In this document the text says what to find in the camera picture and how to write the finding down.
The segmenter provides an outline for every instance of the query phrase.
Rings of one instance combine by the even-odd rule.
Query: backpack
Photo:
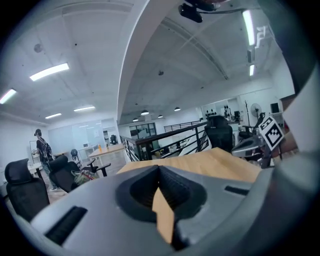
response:
[[[52,151],[51,151],[51,147],[50,145],[45,141],[44,138],[39,138],[39,141],[41,142],[41,152],[40,154],[43,154],[43,159],[48,162],[48,161],[52,161],[53,157],[52,157]]]

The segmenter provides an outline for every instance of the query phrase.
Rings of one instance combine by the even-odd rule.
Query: black chair backrest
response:
[[[208,124],[207,127],[226,127],[228,125],[227,119],[225,119],[222,115],[213,115],[207,117]]]
[[[75,176],[71,171],[78,171],[79,168],[75,162],[68,162],[68,158],[65,155],[50,161],[50,174],[49,178],[65,192],[69,193],[77,185],[75,184]]]
[[[70,153],[71,153],[72,157],[77,157],[78,156],[78,151],[75,148],[72,149]]]
[[[233,148],[233,134],[230,125],[215,128],[206,126],[205,132],[211,142],[211,148],[220,148],[224,151],[231,152]]]
[[[50,202],[46,184],[42,179],[32,177],[28,160],[8,163],[4,175],[8,182],[6,191],[15,212],[29,222]]]

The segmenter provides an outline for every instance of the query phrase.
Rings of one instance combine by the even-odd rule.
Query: ceiling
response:
[[[152,119],[173,113],[178,99],[188,95],[185,101],[192,101],[192,92],[218,87],[219,82],[237,81],[243,76],[255,79],[249,77],[249,43],[241,12],[203,14],[203,23],[195,23],[180,16],[178,5],[158,26],[135,68],[120,124],[132,123],[133,118],[144,121],[140,115],[144,109]],[[256,7],[255,0],[231,0],[218,11]],[[261,10],[254,9],[251,15],[255,28],[268,25]],[[279,54],[280,49],[267,30],[255,50],[255,75],[267,73]]]
[[[135,0],[54,0],[41,3],[12,33],[1,55],[0,95],[17,94],[0,104],[0,114],[43,123],[74,118],[74,109],[116,111],[118,87],[111,83],[123,25]],[[41,44],[37,53],[35,45]],[[69,70],[37,81],[47,68],[68,63]],[[45,117],[62,113],[52,119]]]

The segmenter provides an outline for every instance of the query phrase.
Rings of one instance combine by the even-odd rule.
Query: glass wall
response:
[[[157,135],[155,123],[146,123],[141,125],[130,126],[131,138],[143,139],[153,135]]]

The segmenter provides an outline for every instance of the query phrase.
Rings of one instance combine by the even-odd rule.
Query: wooden table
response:
[[[122,143],[120,143],[120,144],[116,144],[116,145],[111,145],[108,148],[104,147],[101,149],[101,151],[98,148],[95,151],[93,151],[88,157],[89,157],[89,159],[99,158],[100,164],[103,165],[102,160],[101,160],[102,156],[105,156],[107,154],[117,152],[120,150],[124,150],[124,149],[125,149],[125,146]]]
[[[220,148],[213,148],[184,156],[130,162],[118,173],[152,165],[171,166],[197,174],[245,182],[254,182],[260,171],[259,167],[245,160]],[[168,243],[171,243],[174,213],[159,189],[154,195],[152,210],[157,214],[158,231]]]

